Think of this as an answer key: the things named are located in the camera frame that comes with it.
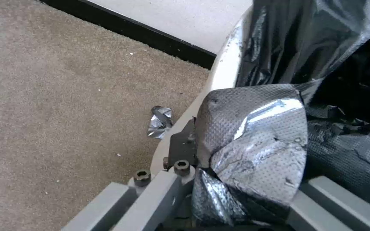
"black baseboard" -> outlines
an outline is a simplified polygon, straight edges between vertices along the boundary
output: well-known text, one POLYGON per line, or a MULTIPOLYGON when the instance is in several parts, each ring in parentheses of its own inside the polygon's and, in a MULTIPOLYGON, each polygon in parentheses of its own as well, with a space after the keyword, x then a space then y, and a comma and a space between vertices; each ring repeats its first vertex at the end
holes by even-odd
POLYGON ((85 21, 127 36, 184 61, 211 69, 216 55, 141 22, 85 0, 39 0, 85 21))

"crumpled black plastic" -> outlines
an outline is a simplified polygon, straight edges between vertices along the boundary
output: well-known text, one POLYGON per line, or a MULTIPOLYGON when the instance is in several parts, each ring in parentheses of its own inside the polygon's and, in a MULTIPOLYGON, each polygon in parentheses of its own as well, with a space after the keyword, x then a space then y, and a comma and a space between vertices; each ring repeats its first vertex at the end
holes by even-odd
POLYGON ((255 0, 237 86, 293 83, 307 103, 305 178, 370 203, 370 0, 255 0))

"white wall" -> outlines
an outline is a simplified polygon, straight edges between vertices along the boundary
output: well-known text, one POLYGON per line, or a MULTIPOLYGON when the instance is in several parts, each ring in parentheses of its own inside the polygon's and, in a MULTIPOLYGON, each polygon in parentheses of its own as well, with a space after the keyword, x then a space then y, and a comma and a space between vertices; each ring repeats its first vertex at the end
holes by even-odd
POLYGON ((252 4, 252 0, 89 1, 215 54, 252 4))

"floor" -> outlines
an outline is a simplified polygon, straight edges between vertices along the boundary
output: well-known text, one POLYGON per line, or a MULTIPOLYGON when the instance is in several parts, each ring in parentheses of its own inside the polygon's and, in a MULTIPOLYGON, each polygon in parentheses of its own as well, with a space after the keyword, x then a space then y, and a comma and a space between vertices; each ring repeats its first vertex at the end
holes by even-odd
POLYGON ((87 0, 218 54, 252 0, 87 0))
POLYGON ((0 0, 0 231, 59 230, 148 168, 150 109, 178 118, 207 75, 40 2, 0 0))

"crumpled aluminum foil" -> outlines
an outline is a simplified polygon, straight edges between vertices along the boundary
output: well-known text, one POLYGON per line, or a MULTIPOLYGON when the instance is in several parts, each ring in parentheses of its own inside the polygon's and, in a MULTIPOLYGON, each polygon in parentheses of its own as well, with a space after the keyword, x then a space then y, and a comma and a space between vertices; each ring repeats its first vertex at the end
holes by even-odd
POLYGON ((167 107, 155 106, 151 111, 153 115, 148 127, 148 136, 162 139, 172 127, 172 110, 167 107))
POLYGON ((305 109, 293 85, 210 92, 196 135, 192 212, 200 225, 284 222, 306 162, 305 109))

